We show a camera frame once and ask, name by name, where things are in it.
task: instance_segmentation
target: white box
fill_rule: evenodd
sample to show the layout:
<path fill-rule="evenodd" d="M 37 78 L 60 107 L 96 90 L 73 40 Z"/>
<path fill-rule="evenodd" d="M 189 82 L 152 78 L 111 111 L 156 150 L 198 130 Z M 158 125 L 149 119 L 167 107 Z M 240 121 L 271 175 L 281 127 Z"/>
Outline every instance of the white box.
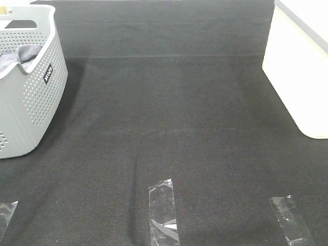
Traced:
<path fill-rule="evenodd" d="M 275 5 L 262 68 L 301 132 L 328 138 L 328 1 Z"/>

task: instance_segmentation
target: gray cloth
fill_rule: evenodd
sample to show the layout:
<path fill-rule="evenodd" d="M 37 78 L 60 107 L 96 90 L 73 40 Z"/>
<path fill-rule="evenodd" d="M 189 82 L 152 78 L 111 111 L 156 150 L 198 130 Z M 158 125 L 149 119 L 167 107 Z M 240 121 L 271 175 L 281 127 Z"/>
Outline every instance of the gray cloth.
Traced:
<path fill-rule="evenodd" d="M 36 58 L 36 56 L 39 54 L 42 47 L 43 47 L 42 45 L 18 45 L 17 46 L 17 53 L 18 53 L 17 60 L 20 63 L 29 62 L 30 60 Z"/>
<path fill-rule="evenodd" d="M 11 63 L 19 62 L 26 70 L 39 54 L 42 45 L 19 45 L 17 53 L 0 55 L 0 73 L 3 72 Z"/>

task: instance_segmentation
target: laundry basket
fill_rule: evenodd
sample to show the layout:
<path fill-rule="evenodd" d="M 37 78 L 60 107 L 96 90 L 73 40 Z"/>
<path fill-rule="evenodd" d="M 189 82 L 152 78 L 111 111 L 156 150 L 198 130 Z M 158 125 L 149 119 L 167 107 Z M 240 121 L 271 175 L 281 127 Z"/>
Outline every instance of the laundry basket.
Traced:
<path fill-rule="evenodd" d="M 63 94 L 67 69 L 49 5 L 8 7 L 2 20 L 30 20 L 36 28 L 0 30 L 1 54 L 16 52 L 17 45 L 43 48 L 25 70 L 12 63 L 0 73 L 0 159 L 32 151 L 43 137 Z"/>

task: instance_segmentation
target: black carpet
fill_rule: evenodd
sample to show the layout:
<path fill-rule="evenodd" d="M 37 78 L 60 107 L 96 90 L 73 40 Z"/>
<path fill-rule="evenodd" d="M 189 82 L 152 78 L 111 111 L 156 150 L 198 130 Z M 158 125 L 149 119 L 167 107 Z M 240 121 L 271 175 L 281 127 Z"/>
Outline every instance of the black carpet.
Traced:
<path fill-rule="evenodd" d="M 261 69 L 273 0 L 39 3 L 69 76 L 37 149 L 0 160 L 0 201 L 19 201 L 3 245 L 150 245 L 167 178 L 181 246 L 287 245 L 268 199 L 289 194 L 326 244 L 328 141 Z"/>

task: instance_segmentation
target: basket handle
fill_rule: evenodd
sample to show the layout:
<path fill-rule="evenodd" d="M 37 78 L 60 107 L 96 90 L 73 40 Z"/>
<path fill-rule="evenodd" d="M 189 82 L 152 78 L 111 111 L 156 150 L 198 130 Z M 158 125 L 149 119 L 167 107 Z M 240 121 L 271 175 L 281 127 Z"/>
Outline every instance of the basket handle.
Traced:
<path fill-rule="evenodd" d="M 27 21 L 36 23 L 36 29 L 50 30 L 55 27 L 53 15 L 55 8 L 50 5 L 27 5 L 7 7 L 7 14 L 0 15 L 0 21 Z"/>

